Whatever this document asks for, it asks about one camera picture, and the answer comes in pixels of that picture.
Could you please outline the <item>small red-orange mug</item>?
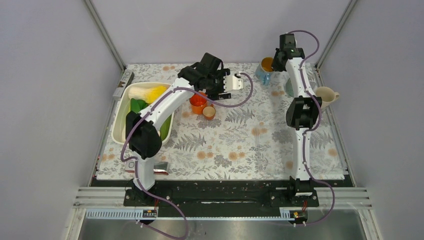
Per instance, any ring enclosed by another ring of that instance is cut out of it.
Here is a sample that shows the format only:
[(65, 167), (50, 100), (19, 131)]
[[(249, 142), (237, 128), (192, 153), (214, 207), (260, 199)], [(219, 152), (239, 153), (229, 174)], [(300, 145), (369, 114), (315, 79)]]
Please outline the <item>small red-orange mug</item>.
[(204, 107), (203, 110), (202, 110), (202, 114), (203, 114), (203, 116), (206, 120), (208, 120), (208, 121), (213, 120), (215, 115), (216, 115), (216, 109), (215, 109), (214, 105), (211, 104), (211, 105)]

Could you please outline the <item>blue glazed mug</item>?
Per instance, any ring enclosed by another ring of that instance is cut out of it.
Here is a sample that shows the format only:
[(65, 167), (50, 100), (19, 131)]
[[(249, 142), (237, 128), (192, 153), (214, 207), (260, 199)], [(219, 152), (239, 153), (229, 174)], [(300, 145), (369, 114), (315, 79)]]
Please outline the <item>blue glazed mug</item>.
[(272, 57), (265, 57), (261, 60), (258, 67), (256, 68), (255, 76), (260, 82), (262, 82), (264, 86), (268, 86), (270, 84), (272, 75), (274, 73), (272, 68), (273, 60), (274, 59)]

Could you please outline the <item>green glazed mug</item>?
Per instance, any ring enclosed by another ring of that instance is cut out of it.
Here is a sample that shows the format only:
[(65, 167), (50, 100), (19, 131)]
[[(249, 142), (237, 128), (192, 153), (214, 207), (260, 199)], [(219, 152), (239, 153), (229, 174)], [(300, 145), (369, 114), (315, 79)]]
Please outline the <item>green glazed mug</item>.
[(290, 78), (287, 80), (284, 87), (285, 87), (286, 94), (293, 98), (294, 97), (294, 90), (293, 90), (293, 85), (292, 85), (292, 81), (291, 81)]

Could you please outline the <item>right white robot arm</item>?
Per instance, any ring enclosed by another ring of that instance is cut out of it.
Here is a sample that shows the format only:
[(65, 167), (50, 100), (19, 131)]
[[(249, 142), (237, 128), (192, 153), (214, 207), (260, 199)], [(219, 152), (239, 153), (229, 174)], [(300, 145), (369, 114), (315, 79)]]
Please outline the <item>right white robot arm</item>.
[(308, 56), (304, 50), (297, 47), (295, 31), (280, 35), (271, 67), (275, 72), (288, 73), (293, 92), (293, 100), (285, 115), (293, 137), (293, 168), (285, 198), (293, 206), (301, 205), (314, 195), (309, 168), (310, 140), (322, 118), (322, 99), (315, 95), (310, 85), (306, 59)]

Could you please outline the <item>cream floral mug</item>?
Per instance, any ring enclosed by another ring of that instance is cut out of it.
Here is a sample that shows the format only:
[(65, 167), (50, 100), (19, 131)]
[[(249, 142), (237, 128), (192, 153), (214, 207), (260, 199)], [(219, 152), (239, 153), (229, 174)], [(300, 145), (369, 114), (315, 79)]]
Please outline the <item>cream floral mug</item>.
[(317, 97), (320, 97), (322, 100), (322, 110), (328, 107), (331, 103), (335, 102), (340, 97), (340, 94), (338, 92), (326, 86), (318, 87), (315, 91), (315, 95)]

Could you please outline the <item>orange mug black rim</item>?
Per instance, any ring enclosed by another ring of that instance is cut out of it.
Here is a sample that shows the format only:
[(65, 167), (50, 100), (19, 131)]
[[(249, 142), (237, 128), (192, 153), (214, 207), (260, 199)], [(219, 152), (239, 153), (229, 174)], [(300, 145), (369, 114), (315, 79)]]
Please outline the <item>orange mug black rim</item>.
[(199, 92), (199, 94), (194, 94), (190, 99), (189, 103), (191, 105), (191, 110), (196, 115), (202, 115), (203, 109), (208, 105), (207, 99), (205, 99), (206, 94)]

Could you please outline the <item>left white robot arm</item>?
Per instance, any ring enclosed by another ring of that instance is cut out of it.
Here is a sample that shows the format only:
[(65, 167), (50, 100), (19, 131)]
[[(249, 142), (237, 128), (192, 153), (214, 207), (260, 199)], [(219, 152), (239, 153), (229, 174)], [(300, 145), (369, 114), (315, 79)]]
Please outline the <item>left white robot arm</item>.
[(155, 192), (151, 189), (155, 184), (153, 157), (163, 145), (159, 136), (161, 126), (177, 108), (200, 91), (222, 93), (225, 77), (230, 73), (221, 59), (205, 53), (200, 61), (182, 68), (170, 87), (153, 103), (126, 115), (122, 150), (131, 150), (132, 156), (120, 158), (123, 162), (134, 161), (135, 197), (142, 205), (148, 206), (155, 200)]

